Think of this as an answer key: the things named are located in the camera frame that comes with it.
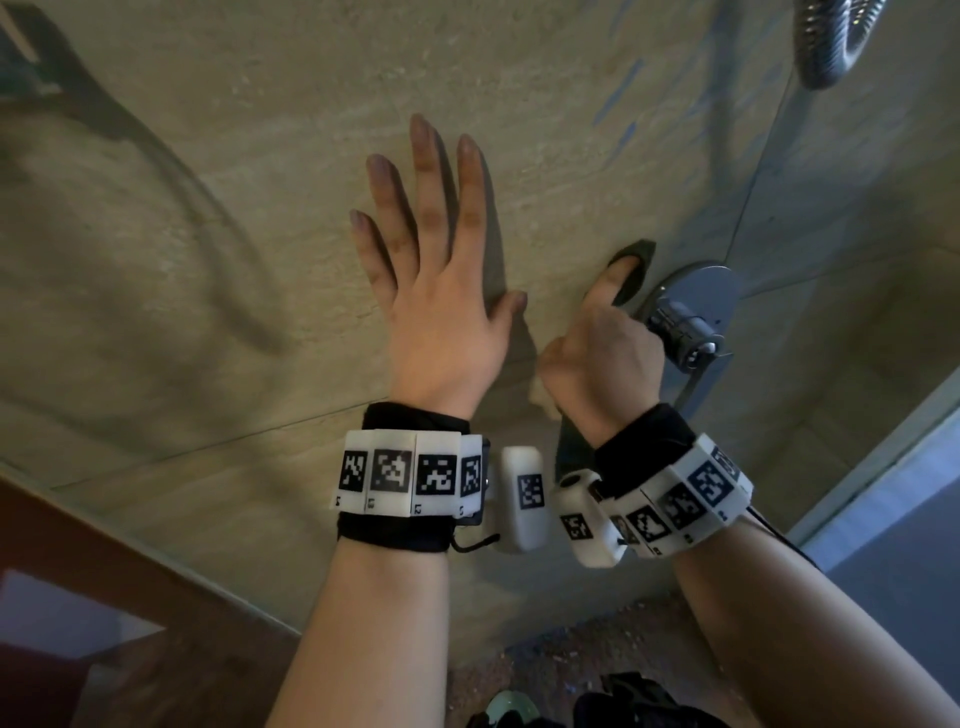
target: black cable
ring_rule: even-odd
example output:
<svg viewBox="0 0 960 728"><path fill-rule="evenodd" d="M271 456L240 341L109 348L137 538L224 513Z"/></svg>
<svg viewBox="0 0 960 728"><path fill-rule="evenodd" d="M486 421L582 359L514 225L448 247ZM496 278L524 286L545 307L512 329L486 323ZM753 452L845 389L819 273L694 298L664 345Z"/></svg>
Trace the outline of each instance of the black cable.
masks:
<svg viewBox="0 0 960 728"><path fill-rule="evenodd" d="M495 544L499 540L500 540L500 534L494 533L492 536L488 536L483 541L478 541L476 544L473 544L472 546L460 546L457 543L456 538L451 536L450 545L453 547L453 550L456 551L457 553L470 553L471 551L475 551L478 548L483 548L484 546L490 546L491 544Z"/></svg>
<svg viewBox="0 0 960 728"><path fill-rule="evenodd" d="M790 541L790 539L788 539L786 536L784 536L782 533L780 533L780 531L777 529L776 526L774 526L772 523L770 523L770 522L767 521L765 518L763 518L763 517L759 514L759 512L754 508L754 506L748 505L748 506L747 506L747 513L749 513L749 514L750 514L751 516L753 516L755 519L757 519L758 521L760 521L760 525L762 525L764 528L766 528L768 531L770 531L771 535L773 535L774 537L776 537L778 541L780 541L780 542L781 542L782 544L784 544L785 546L789 546L789 547L792 548L794 551L796 551L796 552L799 553L801 556L803 556L803 558L804 558L807 562L809 562L810 565L812 565L814 569L816 569L817 571L822 571L822 570L820 569L820 567L817 566L817 562L815 562L813 559L811 559L809 556L807 556L807 555L800 549L799 546L797 546L796 544L794 544L792 541Z"/></svg>

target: left hand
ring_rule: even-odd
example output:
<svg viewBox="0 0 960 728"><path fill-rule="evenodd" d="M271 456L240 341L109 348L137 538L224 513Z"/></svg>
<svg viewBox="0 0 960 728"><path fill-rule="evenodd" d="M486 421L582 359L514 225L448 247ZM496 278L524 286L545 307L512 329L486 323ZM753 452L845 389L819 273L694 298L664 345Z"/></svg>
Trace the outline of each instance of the left hand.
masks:
<svg viewBox="0 0 960 728"><path fill-rule="evenodd" d="M487 315L487 194L476 142L464 134L457 144L460 215L452 246L437 132L419 114L410 120L410 144L415 221L396 168L372 155L367 176L379 226L352 210L353 241L390 327L390 400L469 420L500 373L526 294L505 294Z"/></svg>

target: right hand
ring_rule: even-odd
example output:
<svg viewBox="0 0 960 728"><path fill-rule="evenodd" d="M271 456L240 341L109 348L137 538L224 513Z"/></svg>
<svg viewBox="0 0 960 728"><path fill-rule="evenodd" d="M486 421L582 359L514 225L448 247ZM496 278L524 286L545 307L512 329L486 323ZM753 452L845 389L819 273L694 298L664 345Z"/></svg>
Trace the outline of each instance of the right hand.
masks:
<svg viewBox="0 0 960 728"><path fill-rule="evenodd" d="M663 343L612 305L639 262L623 257L604 271L566 336L537 362L550 396L594 449L660 403Z"/></svg>

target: forearm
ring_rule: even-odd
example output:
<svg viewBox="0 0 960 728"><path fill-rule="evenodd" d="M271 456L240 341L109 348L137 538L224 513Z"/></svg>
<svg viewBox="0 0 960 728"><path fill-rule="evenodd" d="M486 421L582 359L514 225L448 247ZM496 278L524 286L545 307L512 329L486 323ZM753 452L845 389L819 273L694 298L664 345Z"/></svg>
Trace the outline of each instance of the forearm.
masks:
<svg viewBox="0 0 960 728"><path fill-rule="evenodd" d="M960 709L851 599L753 520L674 558L724 669L770 725L960 725Z"/></svg>
<svg viewBox="0 0 960 728"><path fill-rule="evenodd" d="M341 539L268 725L442 725L448 624L446 554Z"/></svg>

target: hand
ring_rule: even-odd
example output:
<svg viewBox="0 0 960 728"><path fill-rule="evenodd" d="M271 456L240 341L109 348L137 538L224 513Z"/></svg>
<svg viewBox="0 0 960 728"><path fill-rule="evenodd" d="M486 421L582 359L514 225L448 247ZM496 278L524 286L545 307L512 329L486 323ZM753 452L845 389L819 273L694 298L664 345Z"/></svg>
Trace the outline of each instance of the hand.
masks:
<svg viewBox="0 0 960 728"><path fill-rule="evenodd" d="M663 343L612 306L638 264L623 257L604 271L566 336L550 342L537 362L550 396L594 449L660 402Z"/></svg>
<svg viewBox="0 0 960 728"><path fill-rule="evenodd" d="M514 315L523 311L527 298L507 293L488 317L483 300L483 159L473 139L461 136L460 215L451 250L436 134L419 114L411 118L416 220L396 168L372 155L367 176L379 227L356 210L350 212L350 222L360 263L390 327L390 400L469 420L500 373Z"/></svg>

